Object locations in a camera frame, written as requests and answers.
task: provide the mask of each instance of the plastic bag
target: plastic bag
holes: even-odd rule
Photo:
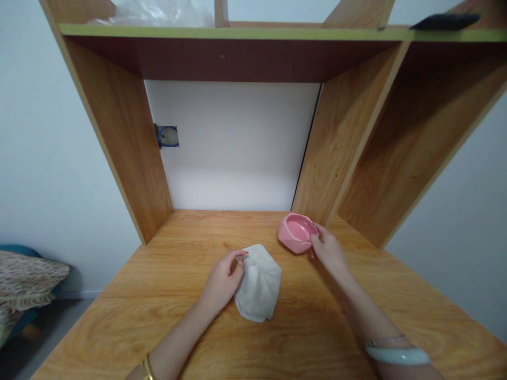
[[[202,3],[193,0],[125,0],[116,6],[114,17],[96,18],[88,24],[214,27],[214,18]]]

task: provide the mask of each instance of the bracelet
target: bracelet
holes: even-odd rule
[[[386,339],[380,339],[380,340],[371,340],[368,343],[366,343],[366,346],[367,347],[376,347],[376,346],[380,346],[380,345],[385,344],[385,343],[392,343],[394,341],[399,341],[399,340],[404,340],[404,339],[407,339],[407,337],[404,334],[402,334],[402,335],[400,335],[399,337],[396,337],[396,338],[386,338]]]
[[[156,380],[155,376],[153,376],[152,368],[149,366],[149,354],[146,355],[141,363],[141,374],[142,380]]]
[[[374,360],[382,363],[406,365],[406,366],[416,366],[430,363],[428,354],[418,347],[413,348],[366,347],[366,352]]]

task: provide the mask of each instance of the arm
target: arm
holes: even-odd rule
[[[172,380],[185,364],[186,358],[218,313],[227,305],[243,276],[243,259],[234,273],[231,265],[245,251],[232,251],[218,261],[208,277],[196,303],[149,354],[149,364],[157,380]],[[125,380],[141,380],[142,370],[136,366]]]
[[[312,246],[315,255],[342,288],[351,306],[360,338],[364,343],[402,335],[401,331],[392,323],[386,313],[380,309],[366,291],[361,287],[350,271],[342,248],[336,238],[324,227],[316,224],[321,239],[312,236]],[[408,339],[385,343],[384,348],[414,347]],[[444,377],[431,365],[404,366],[376,362],[377,368],[384,380],[425,379],[442,380]]]

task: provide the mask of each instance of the baseboard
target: baseboard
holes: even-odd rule
[[[97,298],[100,293],[100,290],[63,291],[58,295],[57,299],[92,299]]]

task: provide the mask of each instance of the green shelf edge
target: green shelf edge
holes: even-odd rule
[[[60,24],[66,36],[220,40],[507,42],[507,30],[421,32],[400,29],[165,28]]]

